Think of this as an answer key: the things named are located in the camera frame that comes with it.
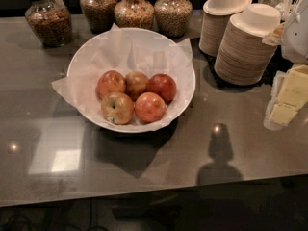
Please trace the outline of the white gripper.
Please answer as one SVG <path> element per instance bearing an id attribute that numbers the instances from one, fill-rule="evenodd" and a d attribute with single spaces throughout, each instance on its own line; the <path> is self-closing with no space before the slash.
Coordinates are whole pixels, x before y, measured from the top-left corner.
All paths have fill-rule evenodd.
<path id="1" fill-rule="evenodd" d="M 283 58 L 297 63 L 287 72 L 278 71 L 273 79 L 264 126 L 275 131 L 286 127 L 308 102 L 308 3 L 301 3 L 262 43 L 282 44 Z"/>

